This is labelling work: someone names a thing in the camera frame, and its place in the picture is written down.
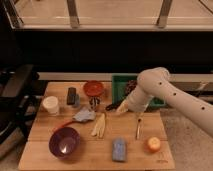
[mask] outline white object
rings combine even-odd
[[[43,107],[52,115],[59,114],[59,101],[55,96],[46,97],[42,102]]]
[[[127,96],[126,106],[144,112],[152,97],[158,97],[174,107],[213,137],[213,106],[169,83],[166,68],[144,70],[137,77],[137,87]]]

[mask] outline dark background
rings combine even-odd
[[[210,73],[213,32],[13,31],[0,13],[0,67],[25,63],[37,71]]]

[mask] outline purple bowl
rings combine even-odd
[[[63,127],[50,138],[50,152],[61,159],[67,158],[78,146],[80,136],[74,128]]]

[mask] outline wooden table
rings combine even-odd
[[[79,111],[80,107],[88,106],[88,97],[83,93],[85,82],[51,82],[48,84],[44,97],[54,95],[60,101],[60,115],[50,116],[40,106],[33,123],[28,142],[19,163],[21,171],[41,170],[157,170],[174,169],[174,161],[170,152],[167,136],[159,113],[145,113],[142,119],[141,137],[135,140],[137,119],[129,112],[116,116],[114,111],[107,112],[106,129],[103,139],[92,137],[94,122],[86,124],[71,124],[80,136],[81,142],[67,160],[54,157],[48,148],[48,141],[55,126],[69,121]],[[80,95],[81,106],[74,109],[66,105],[68,87],[76,87]],[[105,92],[101,96],[101,106],[104,109],[111,103],[111,83],[104,82]],[[157,153],[150,153],[145,142],[147,138],[160,138],[162,148]],[[112,161],[112,140],[122,137],[127,142],[127,161],[118,163]]]

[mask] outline cup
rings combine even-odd
[[[42,102],[43,107],[52,115],[59,114],[59,101],[55,96],[46,97]]]

